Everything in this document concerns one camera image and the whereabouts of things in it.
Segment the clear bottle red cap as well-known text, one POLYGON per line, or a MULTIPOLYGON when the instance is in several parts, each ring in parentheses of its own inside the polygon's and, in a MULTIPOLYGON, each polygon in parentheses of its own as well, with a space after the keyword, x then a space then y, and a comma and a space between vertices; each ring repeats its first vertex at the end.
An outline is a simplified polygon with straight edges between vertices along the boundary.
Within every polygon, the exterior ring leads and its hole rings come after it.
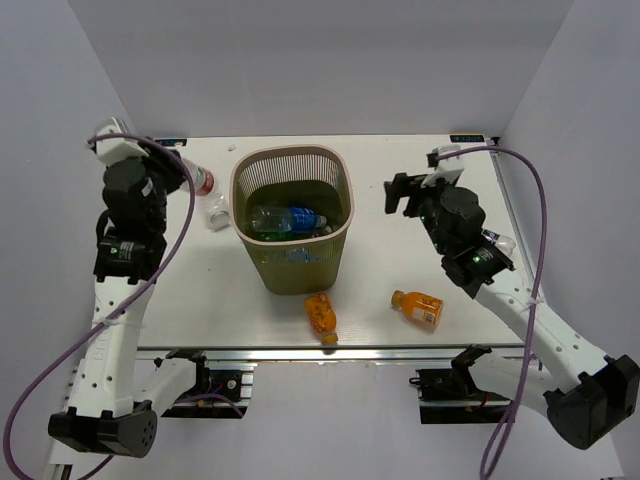
POLYGON ((189 175, 192 179, 196 197, 204 197, 212 193, 215 189, 215 176, 207 168, 202 167, 187 158, 182 159, 189 175))

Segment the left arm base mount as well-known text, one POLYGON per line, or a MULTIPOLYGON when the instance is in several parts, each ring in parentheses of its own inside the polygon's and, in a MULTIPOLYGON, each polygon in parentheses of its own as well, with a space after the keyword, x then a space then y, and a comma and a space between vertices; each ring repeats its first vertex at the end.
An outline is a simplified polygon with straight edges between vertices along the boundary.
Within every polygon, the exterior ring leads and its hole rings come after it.
POLYGON ((251 398, 253 370, 249 367, 211 366, 205 352, 174 349, 154 360, 156 370, 169 360, 187 360, 195 369, 195 384, 182 393, 162 416, 165 418, 239 419, 251 398))

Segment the green plastic bottle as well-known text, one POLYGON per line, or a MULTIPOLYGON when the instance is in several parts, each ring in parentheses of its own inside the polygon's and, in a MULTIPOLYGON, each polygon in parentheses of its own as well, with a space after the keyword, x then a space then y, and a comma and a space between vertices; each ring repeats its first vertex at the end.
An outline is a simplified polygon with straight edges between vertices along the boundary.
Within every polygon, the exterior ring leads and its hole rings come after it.
POLYGON ((332 233, 330 226, 315 228, 308 232, 253 232, 252 237, 262 242, 294 242, 324 237, 332 233))

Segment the orange juice bottle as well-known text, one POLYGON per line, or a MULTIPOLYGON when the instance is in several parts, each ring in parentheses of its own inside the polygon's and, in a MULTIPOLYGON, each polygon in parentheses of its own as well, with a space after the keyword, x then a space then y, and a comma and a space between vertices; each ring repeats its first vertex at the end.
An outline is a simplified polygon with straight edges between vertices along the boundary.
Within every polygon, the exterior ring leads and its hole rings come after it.
POLYGON ((319 293, 304 300, 311 328, 323 345, 335 345, 338 342, 336 332, 337 317, 329 296, 319 293))
POLYGON ((444 302, 424 293, 396 290, 391 297, 391 306, 408 323, 432 334, 439 325, 444 302))

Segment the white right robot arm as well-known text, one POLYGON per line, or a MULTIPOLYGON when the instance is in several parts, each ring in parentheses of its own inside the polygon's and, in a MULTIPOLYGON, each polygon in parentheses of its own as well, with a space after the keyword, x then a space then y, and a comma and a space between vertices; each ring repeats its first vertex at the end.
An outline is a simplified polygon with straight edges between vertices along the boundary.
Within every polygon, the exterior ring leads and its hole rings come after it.
POLYGON ((472 345, 451 362, 450 382, 461 397, 495 393, 549 420, 571 446, 586 450, 635 411, 639 367, 627 355, 609 356, 572 329, 531 287, 513 261, 483 229, 486 218, 477 195, 444 179, 398 173, 384 184, 385 211, 419 218, 446 276, 472 300, 501 319, 544 366, 523 373, 520 363, 491 348, 472 345))

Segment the clear plastic bottle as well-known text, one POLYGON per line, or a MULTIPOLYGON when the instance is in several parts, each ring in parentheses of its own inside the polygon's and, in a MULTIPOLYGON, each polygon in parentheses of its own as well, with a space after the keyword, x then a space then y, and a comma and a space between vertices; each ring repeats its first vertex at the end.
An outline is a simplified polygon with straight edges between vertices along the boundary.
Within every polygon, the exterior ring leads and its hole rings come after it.
POLYGON ((218 232, 230 226, 229 204, 217 180, 214 181, 212 190, 200 198, 200 209, 210 230, 218 232))

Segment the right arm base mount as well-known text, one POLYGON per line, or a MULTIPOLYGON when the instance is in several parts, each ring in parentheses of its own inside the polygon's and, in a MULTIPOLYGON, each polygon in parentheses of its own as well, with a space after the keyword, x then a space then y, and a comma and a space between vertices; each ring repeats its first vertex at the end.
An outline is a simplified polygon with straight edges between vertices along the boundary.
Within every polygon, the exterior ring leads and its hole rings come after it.
POLYGON ((489 347, 472 345, 447 368, 416 371, 409 384, 417 390, 423 425, 496 424, 500 420, 511 401, 480 390, 469 372, 476 360, 491 352, 489 347))

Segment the blue label bottle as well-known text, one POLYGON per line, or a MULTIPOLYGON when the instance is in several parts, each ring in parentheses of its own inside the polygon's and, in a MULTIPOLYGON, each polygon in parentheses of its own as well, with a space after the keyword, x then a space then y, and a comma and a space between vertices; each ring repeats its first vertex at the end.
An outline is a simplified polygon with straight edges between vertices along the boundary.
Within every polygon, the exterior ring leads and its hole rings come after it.
POLYGON ((256 206, 251 227, 255 232, 308 232, 327 226, 327 218, 303 207, 256 206))
POLYGON ((509 236, 498 234, 486 229, 482 231, 482 235, 506 256, 511 257, 517 247, 516 242, 509 236))

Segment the orange juice bottle front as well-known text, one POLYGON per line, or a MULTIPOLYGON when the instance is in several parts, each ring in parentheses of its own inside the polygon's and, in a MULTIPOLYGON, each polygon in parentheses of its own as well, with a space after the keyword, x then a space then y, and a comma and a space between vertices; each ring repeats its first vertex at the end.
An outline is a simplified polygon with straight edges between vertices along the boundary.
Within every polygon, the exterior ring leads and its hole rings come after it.
POLYGON ((337 317, 329 296, 319 293, 304 300, 311 328, 323 345, 335 345, 338 342, 336 332, 337 317))

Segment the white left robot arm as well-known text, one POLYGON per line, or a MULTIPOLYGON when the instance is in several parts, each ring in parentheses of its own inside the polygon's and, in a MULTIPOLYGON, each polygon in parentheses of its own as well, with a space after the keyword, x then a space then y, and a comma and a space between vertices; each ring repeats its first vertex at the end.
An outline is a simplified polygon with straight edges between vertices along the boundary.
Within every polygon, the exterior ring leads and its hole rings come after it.
POLYGON ((194 350, 170 352, 141 388, 133 385, 143 317, 167 256, 167 197, 187 180, 178 157, 129 156, 104 173, 92 320, 103 328, 88 343, 68 407, 48 424, 51 437, 76 451, 143 458, 159 417, 179 398, 210 390, 205 357, 194 350))

